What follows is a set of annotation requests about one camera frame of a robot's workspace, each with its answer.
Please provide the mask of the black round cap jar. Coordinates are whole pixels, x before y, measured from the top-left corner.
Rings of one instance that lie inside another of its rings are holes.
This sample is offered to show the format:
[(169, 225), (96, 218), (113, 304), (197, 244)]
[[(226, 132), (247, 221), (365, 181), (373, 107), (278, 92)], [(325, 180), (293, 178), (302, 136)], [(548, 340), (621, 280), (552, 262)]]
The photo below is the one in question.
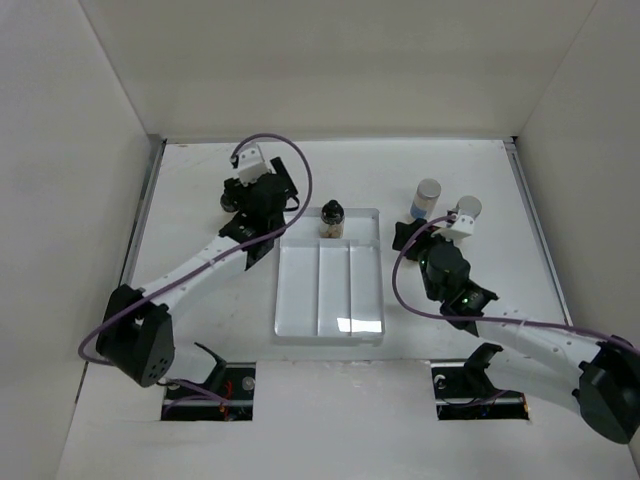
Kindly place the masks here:
[(232, 197), (227, 193), (223, 193), (220, 197), (220, 206), (227, 213), (235, 213), (238, 211), (238, 207)]

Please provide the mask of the black round cap bottle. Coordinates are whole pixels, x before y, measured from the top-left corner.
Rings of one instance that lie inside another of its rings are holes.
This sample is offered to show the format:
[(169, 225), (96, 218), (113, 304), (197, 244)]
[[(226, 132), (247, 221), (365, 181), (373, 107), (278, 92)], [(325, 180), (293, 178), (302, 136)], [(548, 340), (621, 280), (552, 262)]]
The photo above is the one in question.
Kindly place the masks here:
[(341, 239), (344, 231), (345, 211), (335, 199), (328, 201), (321, 209), (319, 234), (322, 238)]

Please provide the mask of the silver cap blue-band bottle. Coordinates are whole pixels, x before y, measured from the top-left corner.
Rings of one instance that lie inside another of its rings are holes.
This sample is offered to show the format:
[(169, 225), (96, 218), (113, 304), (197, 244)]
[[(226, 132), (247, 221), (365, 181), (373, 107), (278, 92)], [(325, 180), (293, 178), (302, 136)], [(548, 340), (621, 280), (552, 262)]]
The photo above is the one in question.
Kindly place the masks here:
[(466, 195), (458, 200), (456, 209), (460, 215), (476, 219), (482, 212), (482, 203), (477, 197)]

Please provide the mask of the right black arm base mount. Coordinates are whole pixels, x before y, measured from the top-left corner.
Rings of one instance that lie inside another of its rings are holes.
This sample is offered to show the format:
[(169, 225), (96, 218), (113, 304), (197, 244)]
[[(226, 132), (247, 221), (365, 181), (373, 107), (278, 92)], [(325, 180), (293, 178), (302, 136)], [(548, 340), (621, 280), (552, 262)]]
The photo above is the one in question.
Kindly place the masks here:
[(485, 343), (467, 359), (430, 364), (436, 415), (441, 421), (529, 420), (525, 396), (494, 387), (486, 375), (503, 348)]

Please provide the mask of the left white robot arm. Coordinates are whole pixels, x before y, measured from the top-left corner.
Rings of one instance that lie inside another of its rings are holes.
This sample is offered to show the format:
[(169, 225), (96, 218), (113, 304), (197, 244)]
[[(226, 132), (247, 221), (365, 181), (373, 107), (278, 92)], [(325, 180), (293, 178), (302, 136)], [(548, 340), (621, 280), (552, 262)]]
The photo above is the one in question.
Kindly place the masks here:
[(176, 341), (178, 321), (200, 300), (258, 263), (285, 225), (288, 202), (298, 190), (282, 160), (264, 160), (257, 148), (232, 159), (236, 176), (220, 199), (231, 213), (200, 252), (139, 288), (119, 286), (110, 296), (97, 352), (139, 386), (186, 380), (197, 394), (214, 398), (224, 387), (221, 358), (198, 341)]

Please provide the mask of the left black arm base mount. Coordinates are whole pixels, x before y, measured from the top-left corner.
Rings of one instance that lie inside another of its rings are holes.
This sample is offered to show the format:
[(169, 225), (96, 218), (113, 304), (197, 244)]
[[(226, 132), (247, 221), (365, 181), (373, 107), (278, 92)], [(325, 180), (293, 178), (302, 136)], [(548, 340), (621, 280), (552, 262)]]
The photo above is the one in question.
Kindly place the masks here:
[(185, 356), (182, 352), (176, 359), (187, 360), (194, 367), (197, 378), (204, 373), (202, 382), (179, 379), (179, 383), (163, 380), (158, 383), (165, 389), (161, 409), (161, 421), (251, 421), (254, 413), (257, 366), (255, 362), (227, 362), (210, 348), (195, 343)]

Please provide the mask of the silver cap blue bottle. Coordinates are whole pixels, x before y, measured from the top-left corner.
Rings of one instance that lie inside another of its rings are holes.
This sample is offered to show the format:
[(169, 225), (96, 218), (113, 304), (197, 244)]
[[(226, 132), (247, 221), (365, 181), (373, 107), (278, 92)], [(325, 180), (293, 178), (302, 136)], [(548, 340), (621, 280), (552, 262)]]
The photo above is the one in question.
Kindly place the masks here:
[(431, 178), (419, 182), (409, 214), (413, 219), (429, 219), (433, 214), (441, 194), (440, 183)]

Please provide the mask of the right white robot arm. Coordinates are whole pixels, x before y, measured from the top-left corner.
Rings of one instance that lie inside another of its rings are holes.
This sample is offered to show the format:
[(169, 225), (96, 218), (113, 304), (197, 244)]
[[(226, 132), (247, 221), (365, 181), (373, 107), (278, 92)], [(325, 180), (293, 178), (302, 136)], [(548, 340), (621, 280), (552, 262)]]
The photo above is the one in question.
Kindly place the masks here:
[(401, 306), (481, 340), (463, 367), (471, 393), (530, 394), (575, 413), (607, 440), (629, 444), (639, 430), (638, 348), (615, 335), (535, 320), (472, 281), (470, 263), (446, 236), (463, 219), (396, 223), (392, 248), (418, 265), (439, 311)]

